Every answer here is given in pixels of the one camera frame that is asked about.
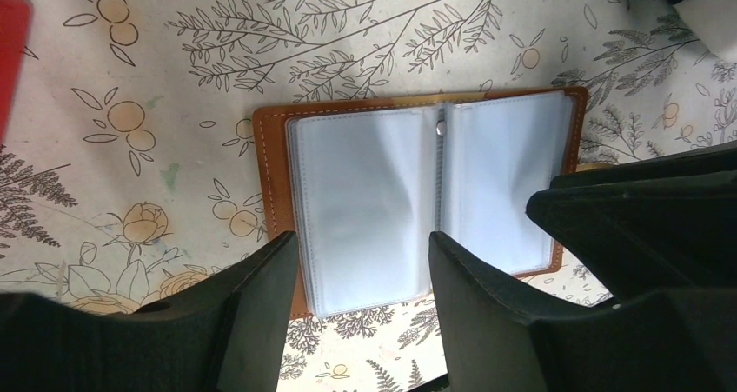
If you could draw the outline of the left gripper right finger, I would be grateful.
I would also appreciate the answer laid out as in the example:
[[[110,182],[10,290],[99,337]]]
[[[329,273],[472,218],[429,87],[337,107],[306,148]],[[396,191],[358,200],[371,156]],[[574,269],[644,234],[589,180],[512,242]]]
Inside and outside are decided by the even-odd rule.
[[[733,391],[734,289],[657,289],[616,308],[551,296],[441,232],[429,267],[453,391]]]

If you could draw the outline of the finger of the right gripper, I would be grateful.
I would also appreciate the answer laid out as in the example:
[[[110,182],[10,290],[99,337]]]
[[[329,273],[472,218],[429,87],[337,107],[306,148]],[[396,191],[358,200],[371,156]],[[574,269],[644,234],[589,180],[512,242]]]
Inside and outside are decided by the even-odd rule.
[[[621,302],[736,285],[733,171],[543,190],[526,214]]]
[[[680,176],[736,171],[736,142],[684,151],[645,161],[605,164],[555,177],[550,189],[568,189],[606,183],[623,183]]]

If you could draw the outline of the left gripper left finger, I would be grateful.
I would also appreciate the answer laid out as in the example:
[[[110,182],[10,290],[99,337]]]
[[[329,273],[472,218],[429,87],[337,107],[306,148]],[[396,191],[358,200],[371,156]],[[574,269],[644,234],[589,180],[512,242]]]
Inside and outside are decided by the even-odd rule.
[[[273,391],[299,263],[284,232],[246,259],[131,314],[33,293],[1,297],[4,391]]]

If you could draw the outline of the brown leather card holder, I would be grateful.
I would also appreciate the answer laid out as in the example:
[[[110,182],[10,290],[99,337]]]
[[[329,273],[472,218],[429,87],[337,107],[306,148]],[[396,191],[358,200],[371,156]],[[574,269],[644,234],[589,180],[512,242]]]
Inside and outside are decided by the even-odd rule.
[[[427,295],[434,231],[511,276],[557,271],[561,245],[525,210],[576,170],[587,105],[568,86],[257,109],[267,229],[299,242],[293,317]]]

